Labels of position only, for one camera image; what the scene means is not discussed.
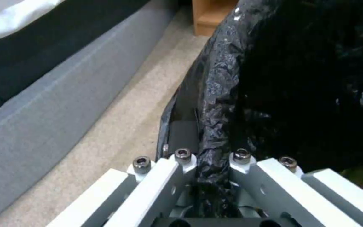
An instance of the wooden shelf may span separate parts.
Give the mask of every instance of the wooden shelf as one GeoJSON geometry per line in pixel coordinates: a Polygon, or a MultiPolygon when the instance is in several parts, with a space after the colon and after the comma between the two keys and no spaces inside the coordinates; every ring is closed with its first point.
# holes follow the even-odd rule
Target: wooden shelf
{"type": "Polygon", "coordinates": [[[193,0],[195,34],[211,36],[237,3],[238,0],[193,0]]]}
{"type": "Polygon", "coordinates": [[[218,26],[226,15],[236,6],[235,1],[217,1],[211,4],[201,17],[197,19],[198,24],[218,26]]]}

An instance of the screw hole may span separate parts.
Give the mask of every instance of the screw hole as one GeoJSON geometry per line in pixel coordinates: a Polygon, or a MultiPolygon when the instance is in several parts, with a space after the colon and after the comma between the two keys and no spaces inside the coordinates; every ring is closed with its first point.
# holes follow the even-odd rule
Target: screw hole
{"type": "Polygon", "coordinates": [[[276,223],[273,220],[262,221],[259,226],[260,227],[281,227],[281,225],[279,225],[278,223],[276,223]]]}
{"type": "Polygon", "coordinates": [[[146,162],[147,162],[147,160],[145,158],[138,158],[137,159],[138,164],[145,164],[146,162]]]}
{"type": "Polygon", "coordinates": [[[191,225],[185,220],[178,219],[170,223],[169,227],[191,227],[191,225]]]}
{"type": "Polygon", "coordinates": [[[173,185],[172,187],[172,195],[174,195],[176,193],[176,186],[173,185]]]}

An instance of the crumpled plastic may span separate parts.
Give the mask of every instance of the crumpled plastic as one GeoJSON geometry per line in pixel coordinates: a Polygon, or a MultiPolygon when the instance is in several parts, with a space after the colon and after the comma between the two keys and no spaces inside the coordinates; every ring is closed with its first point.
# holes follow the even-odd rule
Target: crumpled plastic
{"type": "Polygon", "coordinates": [[[237,148],[305,172],[363,164],[363,0],[239,1],[166,106],[157,158],[175,120],[198,121],[198,217],[239,217],[237,148]]]}

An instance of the metal mount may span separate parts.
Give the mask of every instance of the metal mount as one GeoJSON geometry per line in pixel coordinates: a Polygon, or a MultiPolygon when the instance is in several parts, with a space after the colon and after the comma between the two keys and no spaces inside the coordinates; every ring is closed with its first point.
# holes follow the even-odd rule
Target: metal mount
{"type": "Polygon", "coordinates": [[[244,149],[229,162],[246,218],[186,217],[197,158],[182,148],[157,163],[137,157],[127,173],[110,169],[48,226],[363,226],[363,190],[330,169],[304,174],[290,157],[257,162],[244,149]]]}

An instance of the gray couch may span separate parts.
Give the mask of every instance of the gray couch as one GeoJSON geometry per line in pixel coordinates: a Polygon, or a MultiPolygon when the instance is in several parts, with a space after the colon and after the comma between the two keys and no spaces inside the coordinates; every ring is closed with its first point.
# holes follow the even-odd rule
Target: gray couch
{"type": "Polygon", "coordinates": [[[82,138],[176,10],[176,0],[151,0],[0,108],[0,213],[82,138]]]}

